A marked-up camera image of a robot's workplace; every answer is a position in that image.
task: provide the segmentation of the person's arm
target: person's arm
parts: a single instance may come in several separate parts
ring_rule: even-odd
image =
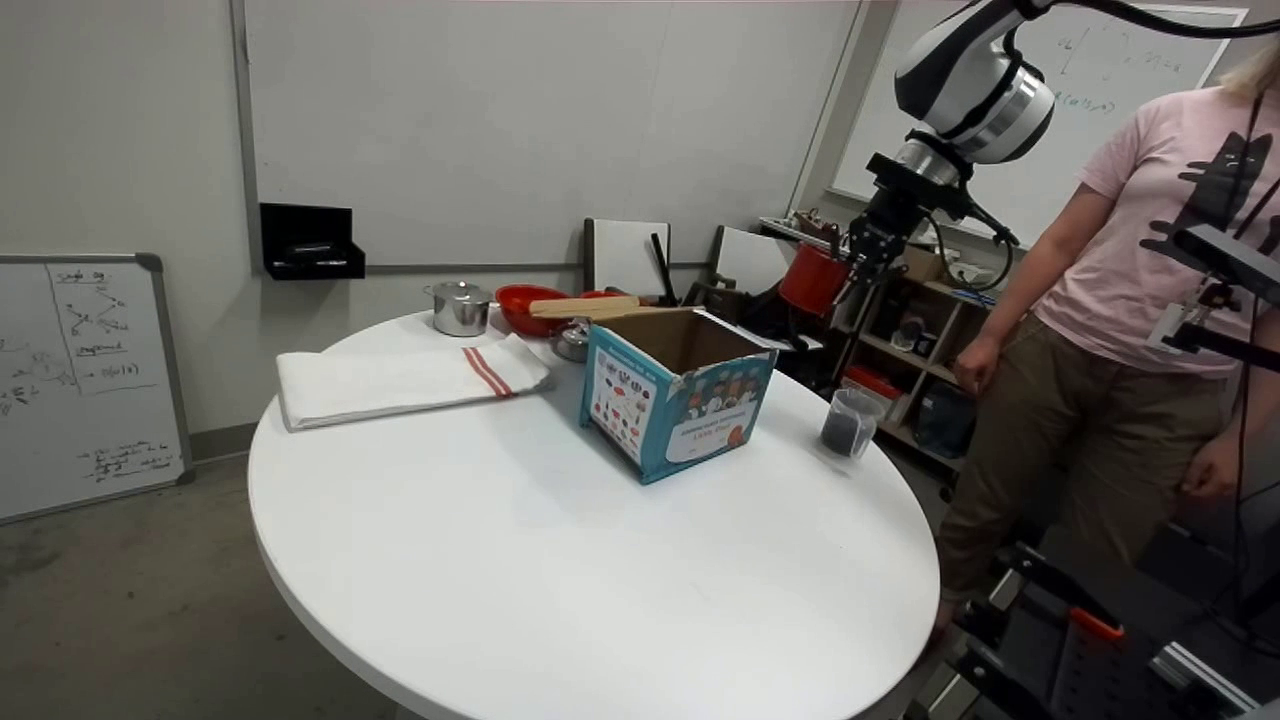
[[[974,340],[956,357],[956,379],[984,392],[995,377],[1004,340],[1019,317],[1079,261],[1088,242],[1109,225],[1116,202],[1079,186],[1065,214],[1043,229],[1034,247],[1019,261]]]
[[[1257,322],[1257,345],[1266,351],[1280,351],[1280,310]],[[1280,416],[1280,373],[1250,369],[1246,416],[1239,406],[1233,420],[1195,454],[1178,494],[1191,502],[1233,495],[1239,483],[1239,423],[1243,423],[1243,454],[1246,454],[1266,436],[1276,416]]]

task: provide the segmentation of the whiteboard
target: whiteboard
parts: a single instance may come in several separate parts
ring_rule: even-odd
[[[952,8],[956,6],[899,0],[830,193],[855,202],[877,193],[877,178],[868,173],[872,151],[895,155],[904,138],[917,130],[893,102],[893,71],[907,56],[910,42]],[[1246,15],[1246,8],[1139,8],[1183,25],[1239,25]],[[1142,102],[1204,84],[1225,54],[1217,42],[1175,42],[1088,8],[1051,8],[1024,25],[1019,50],[1058,96],[1056,115],[1024,162],[974,167],[970,195],[1024,243],[1034,243],[1043,225],[1074,193],[1079,167]]]
[[[588,215],[786,214],[859,0],[234,0],[258,195],[367,265],[576,265]]]
[[[0,256],[0,519],[189,470],[156,256]]]

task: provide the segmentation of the khaki pants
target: khaki pants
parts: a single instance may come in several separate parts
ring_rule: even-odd
[[[1131,563],[1175,507],[1195,447],[1225,423],[1225,379],[1096,359],[1040,322],[1007,340],[939,530],[945,584],[974,594],[1034,494],[1074,541]]]

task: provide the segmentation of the person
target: person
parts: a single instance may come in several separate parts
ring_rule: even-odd
[[[1208,330],[1280,347],[1280,317],[1239,288],[1139,247],[1212,225],[1280,243],[1280,42],[1225,84],[1146,102],[1084,167],[1079,190],[1019,261],[974,340],[956,357],[980,420],[939,523],[945,612],[980,594],[1040,481],[1058,477],[1058,523],[1134,563],[1178,502],[1225,502],[1239,433],[1258,439],[1280,377],[1151,340],[1169,310],[1228,302]]]

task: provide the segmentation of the cardboard box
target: cardboard box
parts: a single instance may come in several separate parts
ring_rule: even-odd
[[[747,444],[777,357],[704,314],[642,314],[588,332],[583,423],[654,483]]]

